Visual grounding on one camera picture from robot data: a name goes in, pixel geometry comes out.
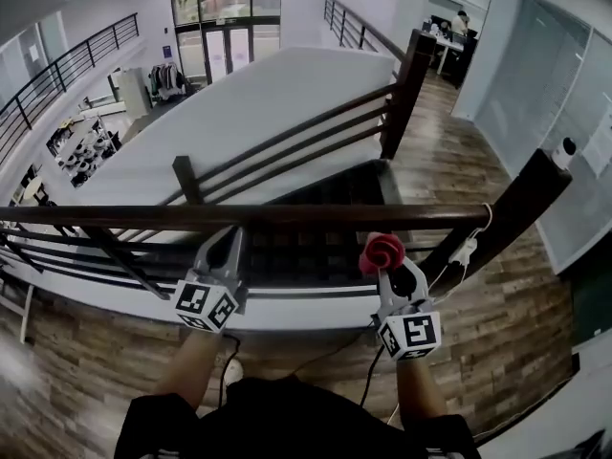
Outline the white paper notice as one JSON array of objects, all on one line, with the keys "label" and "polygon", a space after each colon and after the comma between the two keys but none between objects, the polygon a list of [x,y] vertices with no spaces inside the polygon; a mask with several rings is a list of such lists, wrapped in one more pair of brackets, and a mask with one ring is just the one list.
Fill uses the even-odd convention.
[{"label": "white paper notice", "polygon": [[582,149],[581,155],[597,178],[612,161],[612,107],[603,114],[597,129]]}]

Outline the red cloth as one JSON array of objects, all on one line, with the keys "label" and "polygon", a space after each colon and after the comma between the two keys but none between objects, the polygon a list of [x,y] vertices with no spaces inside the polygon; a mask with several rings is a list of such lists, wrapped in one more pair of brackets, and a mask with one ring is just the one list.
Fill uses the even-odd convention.
[{"label": "red cloth", "polygon": [[396,270],[404,263],[405,248],[395,234],[370,232],[359,258],[362,274],[376,274],[380,270]]}]

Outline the glass entrance doors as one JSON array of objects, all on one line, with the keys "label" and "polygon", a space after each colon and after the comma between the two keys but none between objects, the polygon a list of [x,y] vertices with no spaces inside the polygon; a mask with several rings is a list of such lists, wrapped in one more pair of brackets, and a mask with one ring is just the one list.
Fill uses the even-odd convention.
[{"label": "glass entrance doors", "polygon": [[170,0],[184,76],[205,86],[280,48],[281,0]]}]

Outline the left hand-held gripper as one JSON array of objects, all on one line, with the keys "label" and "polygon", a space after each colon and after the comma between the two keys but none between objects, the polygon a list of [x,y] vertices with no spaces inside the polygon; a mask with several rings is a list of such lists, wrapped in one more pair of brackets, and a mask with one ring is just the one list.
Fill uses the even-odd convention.
[{"label": "left hand-held gripper", "polygon": [[241,227],[220,229],[203,243],[193,268],[178,281],[172,304],[187,327],[219,334],[232,315],[245,312],[249,289],[240,278],[243,238]]}]

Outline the black metal stair railing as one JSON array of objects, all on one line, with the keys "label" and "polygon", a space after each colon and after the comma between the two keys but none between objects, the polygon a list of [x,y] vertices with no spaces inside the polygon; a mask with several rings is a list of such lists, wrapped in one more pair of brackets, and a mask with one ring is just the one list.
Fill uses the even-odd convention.
[{"label": "black metal stair railing", "polygon": [[405,51],[339,0],[324,0],[324,21],[341,47],[387,53],[398,61]]}]

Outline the frosted glass partition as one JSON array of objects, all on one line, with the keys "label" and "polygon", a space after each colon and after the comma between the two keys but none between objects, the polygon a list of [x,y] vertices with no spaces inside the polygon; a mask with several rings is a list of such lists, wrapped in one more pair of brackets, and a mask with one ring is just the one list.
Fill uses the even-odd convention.
[{"label": "frosted glass partition", "polygon": [[490,0],[453,116],[471,121],[510,177],[566,137],[573,177],[537,226],[557,273],[612,234],[612,161],[581,155],[612,107],[612,41],[543,0]]}]

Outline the round white table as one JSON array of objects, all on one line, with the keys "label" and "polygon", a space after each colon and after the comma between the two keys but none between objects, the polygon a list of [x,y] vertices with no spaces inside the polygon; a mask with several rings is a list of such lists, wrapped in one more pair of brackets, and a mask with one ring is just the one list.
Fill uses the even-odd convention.
[{"label": "round white table", "polygon": [[40,176],[36,176],[25,187],[21,197],[20,206],[40,207],[44,206],[47,200],[48,195],[45,191],[42,178]]}]

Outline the person's left forearm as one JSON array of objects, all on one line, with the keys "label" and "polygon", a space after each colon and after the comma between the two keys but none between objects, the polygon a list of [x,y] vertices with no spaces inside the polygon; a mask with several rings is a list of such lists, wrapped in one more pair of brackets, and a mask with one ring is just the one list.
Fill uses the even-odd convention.
[{"label": "person's left forearm", "polygon": [[192,331],[156,384],[154,394],[177,394],[196,410],[207,392],[222,340],[221,334]]}]

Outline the person's black clothing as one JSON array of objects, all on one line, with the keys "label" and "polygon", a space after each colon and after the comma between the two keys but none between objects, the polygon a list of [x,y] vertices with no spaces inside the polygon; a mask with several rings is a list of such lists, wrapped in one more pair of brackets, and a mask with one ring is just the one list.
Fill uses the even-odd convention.
[{"label": "person's black clothing", "polygon": [[203,417],[179,395],[133,400],[115,459],[481,459],[459,415],[390,426],[296,378],[246,378]]}]

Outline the short dark wooden post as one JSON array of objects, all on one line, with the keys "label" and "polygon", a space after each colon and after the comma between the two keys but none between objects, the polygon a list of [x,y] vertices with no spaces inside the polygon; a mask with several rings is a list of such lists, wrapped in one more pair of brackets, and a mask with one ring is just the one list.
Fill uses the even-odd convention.
[{"label": "short dark wooden post", "polygon": [[172,168],[186,202],[190,206],[200,206],[203,200],[190,158],[188,156],[176,156]]}]

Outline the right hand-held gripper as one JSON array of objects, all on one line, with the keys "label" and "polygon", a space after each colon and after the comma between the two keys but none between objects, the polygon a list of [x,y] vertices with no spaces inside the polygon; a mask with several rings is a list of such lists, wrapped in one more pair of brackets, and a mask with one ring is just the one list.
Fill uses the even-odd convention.
[{"label": "right hand-held gripper", "polygon": [[377,333],[394,361],[425,357],[442,343],[440,313],[428,298],[425,274],[410,259],[405,259],[403,266],[404,292],[410,301],[403,306],[394,305],[395,294],[387,270],[378,270],[381,306]]}]

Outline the white power strip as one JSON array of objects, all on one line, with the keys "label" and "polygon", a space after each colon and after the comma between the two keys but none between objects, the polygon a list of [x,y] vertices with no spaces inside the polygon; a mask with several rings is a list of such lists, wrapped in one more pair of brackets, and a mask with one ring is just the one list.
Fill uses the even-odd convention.
[{"label": "white power strip", "polygon": [[463,267],[467,267],[470,263],[470,258],[476,249],[477,239],[475,237],[469,237],[453,252],[448,259],[448,263],[458,263]]}]

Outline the dark wooden staircase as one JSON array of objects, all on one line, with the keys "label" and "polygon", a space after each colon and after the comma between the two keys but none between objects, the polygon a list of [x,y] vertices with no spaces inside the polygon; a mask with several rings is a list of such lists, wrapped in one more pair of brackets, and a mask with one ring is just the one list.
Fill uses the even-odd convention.
[{"label": "dark wooden staircase", "polygon": [[[272,201],[274,205],[396,205],[402,201],[387,162],[344,170]],[[251,288],[363,286],[373,278],[359,270],[367,234],[354,230],[255,231],[247,238],[241,270]]]}]

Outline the white cabinet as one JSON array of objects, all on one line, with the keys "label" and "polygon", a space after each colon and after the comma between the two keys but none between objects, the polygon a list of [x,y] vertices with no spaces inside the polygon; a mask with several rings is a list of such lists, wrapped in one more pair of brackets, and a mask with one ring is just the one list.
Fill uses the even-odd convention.
[{"label": "white cabinet", "polygon": [[118,74],[120,95],[126,113],[132,120],[147,116],[151,110],[150,97],[145,89],[142,70],[122,69]]}]

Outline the red top table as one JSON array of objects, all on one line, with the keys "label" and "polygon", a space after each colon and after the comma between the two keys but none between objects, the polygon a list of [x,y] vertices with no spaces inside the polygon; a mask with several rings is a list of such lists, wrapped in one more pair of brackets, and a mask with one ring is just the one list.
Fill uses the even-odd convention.
[{"label": "red top table", "polygon": [[28,344],[28,326],[32,308],[35,287],[28,284],[25,290],[12,286],[4,279],[0,279],[0,307],[3,307],[21,318],[18,340],[21,344]]}]

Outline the clothes rack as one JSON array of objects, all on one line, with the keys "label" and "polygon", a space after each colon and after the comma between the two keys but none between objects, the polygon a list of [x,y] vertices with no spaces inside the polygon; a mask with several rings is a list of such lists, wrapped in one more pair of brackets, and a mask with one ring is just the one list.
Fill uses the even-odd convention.
[{"label": "clothes rack", "polygon": [[151,97],[156,101],[168,101],[186,94],[186,80],[173,61],[153,66],[148,77]]}]

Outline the dark wooden stair rails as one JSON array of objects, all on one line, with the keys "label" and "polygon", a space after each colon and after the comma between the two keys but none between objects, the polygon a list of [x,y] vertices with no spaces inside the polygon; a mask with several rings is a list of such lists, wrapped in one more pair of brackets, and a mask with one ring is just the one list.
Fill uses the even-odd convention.
[{"label": "dark wooden stair rails", "polygon": [[224,202],[375,136],[384,160],[398,93],[399,85],[389,84],[306,120],[189,180],[158,206],[103,208],[100,225],[121,232],[189,230],[213,213],[238,209]]}]

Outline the black metal balcony railing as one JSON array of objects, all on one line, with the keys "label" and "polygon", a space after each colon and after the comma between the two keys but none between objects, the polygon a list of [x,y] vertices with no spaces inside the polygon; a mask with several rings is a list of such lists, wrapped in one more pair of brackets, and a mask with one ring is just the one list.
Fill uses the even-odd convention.
[{"label": "black metal balcony railing", "polygon": [[0,107],[0,166],[78,79],[139,36],[138,15],[132,13],[78,43],[21,87]]}]

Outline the tall dark wooden post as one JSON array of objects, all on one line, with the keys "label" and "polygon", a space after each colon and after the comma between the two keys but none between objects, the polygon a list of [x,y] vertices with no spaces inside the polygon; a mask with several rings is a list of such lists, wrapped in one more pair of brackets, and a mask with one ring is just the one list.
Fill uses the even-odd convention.
[{"label": "tall dark wooden post", "polygon": [[412,31],[383,122],[382,159],[392,160],[399,149],[425,80],[435,45],[436,39],[430,34],[417,29]]}]

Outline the person's right forearm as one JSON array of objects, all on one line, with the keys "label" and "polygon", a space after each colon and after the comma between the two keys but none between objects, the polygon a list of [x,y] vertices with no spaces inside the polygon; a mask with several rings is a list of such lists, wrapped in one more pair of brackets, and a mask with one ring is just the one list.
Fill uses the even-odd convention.
[{"label": "person's right forearm", "polygon": [[446,400],[425,358],[398,361],[396,377],[403,426],[448,414]]}]

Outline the row of white round machines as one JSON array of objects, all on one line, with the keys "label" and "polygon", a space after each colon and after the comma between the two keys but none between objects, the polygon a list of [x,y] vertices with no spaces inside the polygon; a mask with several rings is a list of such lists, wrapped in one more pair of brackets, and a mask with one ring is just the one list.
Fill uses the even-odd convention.
[{"label": "row of white round machines", "polygon": [[55,162],[74,188],[83,186],[102,165],[119,152],[119,132],[106,127],[100,116],[64,121],[47,140]]}]

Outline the office desk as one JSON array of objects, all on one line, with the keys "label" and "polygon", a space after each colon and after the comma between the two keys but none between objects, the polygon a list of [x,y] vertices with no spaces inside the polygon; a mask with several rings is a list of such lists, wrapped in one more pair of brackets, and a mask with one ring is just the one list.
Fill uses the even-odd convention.
[{"label": "office desk", "polygon": [[459,89],[466,78],[478,44],[478,31],[471,29],[469,23],[470,31],[467,35],[453,33],[450,28],[452,18],[447,20],[431,15],[424,20],[422,30],[436,39],[430,67],[436,69],[438,76]]}]

